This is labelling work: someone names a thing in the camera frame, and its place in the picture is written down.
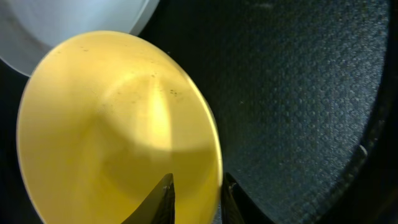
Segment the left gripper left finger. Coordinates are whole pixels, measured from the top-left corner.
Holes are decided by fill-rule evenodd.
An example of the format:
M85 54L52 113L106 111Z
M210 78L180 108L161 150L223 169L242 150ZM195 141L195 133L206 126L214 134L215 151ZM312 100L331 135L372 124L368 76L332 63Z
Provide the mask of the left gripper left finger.
M122 224L174 224L175 187L172 173L164 175Z

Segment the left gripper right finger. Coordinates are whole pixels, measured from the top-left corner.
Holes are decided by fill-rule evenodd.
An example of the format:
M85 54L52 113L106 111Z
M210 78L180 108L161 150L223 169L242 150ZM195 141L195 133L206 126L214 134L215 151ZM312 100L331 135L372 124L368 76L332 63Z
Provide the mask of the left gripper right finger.
M230 173L224 173L221 187L222 224L274 224Z

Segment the yellow bowl with scraps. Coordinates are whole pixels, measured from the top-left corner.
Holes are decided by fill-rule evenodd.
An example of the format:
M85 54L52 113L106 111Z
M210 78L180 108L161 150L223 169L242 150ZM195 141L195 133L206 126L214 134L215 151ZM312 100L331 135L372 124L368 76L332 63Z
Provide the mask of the yellow bowl with scraps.
M25 86L16 138L44 223L121 223L169 173L177 223L216 215L213 113L187 72L139 37L94 31L53 48Z

